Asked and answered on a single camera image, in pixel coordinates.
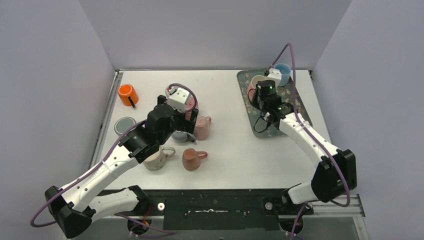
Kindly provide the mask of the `salmon pink mug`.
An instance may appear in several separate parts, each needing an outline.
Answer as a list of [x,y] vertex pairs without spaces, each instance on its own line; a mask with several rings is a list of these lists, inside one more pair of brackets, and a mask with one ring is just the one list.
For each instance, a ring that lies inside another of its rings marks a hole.
[[250,104],[252,103],[252,99],[253,99],[253,96],[254,96],[255,91],[256,91],[256,85],[259,82],[264,81],[265,79],[266,79],[266,77],[263,76],[263,75],[256,75],[251,79],[251,81],[248,85],[248,88],[247,88],[247,98],[248,98],[248,101],[249,101]]

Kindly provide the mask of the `light blue mug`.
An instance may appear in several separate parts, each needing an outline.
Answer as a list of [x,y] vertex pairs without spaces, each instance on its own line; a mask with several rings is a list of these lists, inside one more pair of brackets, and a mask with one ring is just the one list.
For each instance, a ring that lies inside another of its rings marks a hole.
[[291,72],[292,72],[291,67],[285,63],[278,63],[273,68],[276,70],[279,70],[281,73],[281,80],[278,86],[279,87],[286,86],[289,83],[289,79],[291,77]]

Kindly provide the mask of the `terracotta pink mug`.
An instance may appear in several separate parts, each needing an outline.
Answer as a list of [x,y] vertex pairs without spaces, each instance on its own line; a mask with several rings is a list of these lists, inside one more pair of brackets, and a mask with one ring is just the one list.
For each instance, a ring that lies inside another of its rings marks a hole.
[[182,154],[183,167],[189,171],[196,171],[202,164],[202,160],[208,157],[206,151],[196,151],[194,148],[187,148]]

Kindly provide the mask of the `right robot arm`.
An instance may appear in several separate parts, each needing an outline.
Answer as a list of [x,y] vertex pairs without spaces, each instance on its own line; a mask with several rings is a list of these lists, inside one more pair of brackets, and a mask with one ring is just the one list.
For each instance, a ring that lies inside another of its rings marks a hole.
[[288,190],[288,200],[298,205],[307,202],[330,202],[357,187],[356,157],[328,142],[289,102],[277,94],[273,80],[263,80],[255,87],[251,100],[267,125],[273,125],[290,137],[309,157],[315,173],[312,179]]

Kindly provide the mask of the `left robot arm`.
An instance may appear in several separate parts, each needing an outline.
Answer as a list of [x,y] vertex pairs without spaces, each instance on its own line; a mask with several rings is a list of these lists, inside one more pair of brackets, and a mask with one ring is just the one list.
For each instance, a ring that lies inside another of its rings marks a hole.
[[68,239],[106,216],[146,212],[147,196],[136,185],[107,195],[101,192],[123,173],[158,153],[175,131],[194,132],[198,111],[187,106],[190,99],[191,94],[181,92],[158,96],[157,105],[146,119],[129,127],[102,161],[76,180],[45,191],[48,211]]

